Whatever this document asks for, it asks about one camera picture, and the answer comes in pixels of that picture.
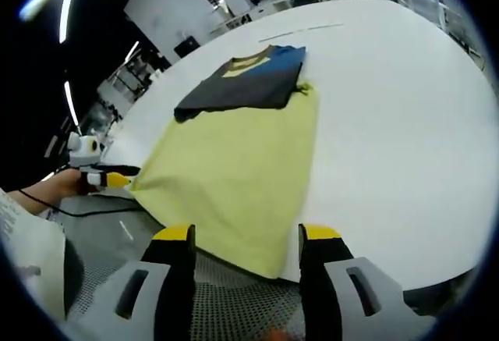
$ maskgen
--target human arm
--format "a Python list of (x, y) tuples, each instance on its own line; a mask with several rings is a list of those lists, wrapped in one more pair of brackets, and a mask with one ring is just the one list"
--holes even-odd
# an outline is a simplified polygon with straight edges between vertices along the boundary
[[(85, 186), (81, 180), (81, 172), (78, 169), (66, 169), (46, 181), (23, 189), (23, 192), (44, 203), (56, 205), (66, 197), (88, 193), (88, 186)], [(9, 196), (33, 215), (38, 215), (47, 209), (46, 205), (27, 197), (18, 190), (11, 191)]]

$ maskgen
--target white table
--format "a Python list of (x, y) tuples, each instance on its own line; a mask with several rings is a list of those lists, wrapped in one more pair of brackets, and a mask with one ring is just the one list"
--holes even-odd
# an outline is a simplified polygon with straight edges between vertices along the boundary
[[(307, 5), (204, 45), (132, 107), (104, 160), (142, 165), (186, 94), (229, 58), (269, 44), (306, 46), (302, 75), (320, 93), (310, 185), (296, 225), (336, 228), (355, 256), (403, 289), (473, 268), (499, 194), (494, 92), (451, 38), (393, 2)], [(297, 227), (282, 277), (299, 278)]]

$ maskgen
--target yellow t-shirt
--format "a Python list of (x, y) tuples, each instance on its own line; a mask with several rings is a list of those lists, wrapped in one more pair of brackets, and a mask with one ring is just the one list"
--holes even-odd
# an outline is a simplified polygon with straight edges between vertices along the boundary
[(173, 120), (133, 195), (164, 226), (194, 224), (201, 249), (277, 278), (305, 201), (316, 117), (317, 94), (307, 85), (283, 109)]

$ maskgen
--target ceiling light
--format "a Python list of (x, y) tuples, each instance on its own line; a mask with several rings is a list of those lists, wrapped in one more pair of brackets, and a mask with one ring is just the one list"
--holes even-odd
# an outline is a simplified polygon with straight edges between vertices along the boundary
[(125, 63), (127, 63), (130, 60), (130, 58), (132, 57), (132, 53), (135, 51), (135, 49), (137, 48), (138, 45), (139, 45), (139, 41), (135, 42), (133, 47), (128, 52), (128, 55), (125, 57)]
[(47, 0), (29, 0), (19, 12), (19, 17), (23, 20), (32, 19)]
[(48, 179), (50, 179), (55, 173), (49, 173), (47, 174), (43, 179), (41, 179), (41, 181), (47, 181)]
[(68, 101), (69, 111), (71, 112), (71, 117), (73, 118), (73, 122), (75, 123), (75, 125), (78, 126), (79, 123), (78, 119), (76, 118), (75, 107), (73, 105), (73, 98), (71, 98), (71, 89), (69, 89), (68, 81), (64, 83), (64, 90), (65, 90), (65, 98)]
[(62, 0), (61, 21), (59, 22), (59, 43), (65, 41), (68, 35), (68, 17), (71, 0)]

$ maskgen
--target round white table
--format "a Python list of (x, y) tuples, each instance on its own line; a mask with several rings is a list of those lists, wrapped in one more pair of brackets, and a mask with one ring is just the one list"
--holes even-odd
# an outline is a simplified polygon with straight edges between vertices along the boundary
[[(306, 46), (302, 77), (320, 95), (300, 222), (331, 226), (403, 289), (473, 268), (499, 194), (499, 118), (491, 86), (443, 31), (389, 1), (307, 5), (197, 49), (132, 107), (104, 160), (141, 166), (173, 108), (231, 57)], [(298, 226), (282, 278), (298, 281)]]

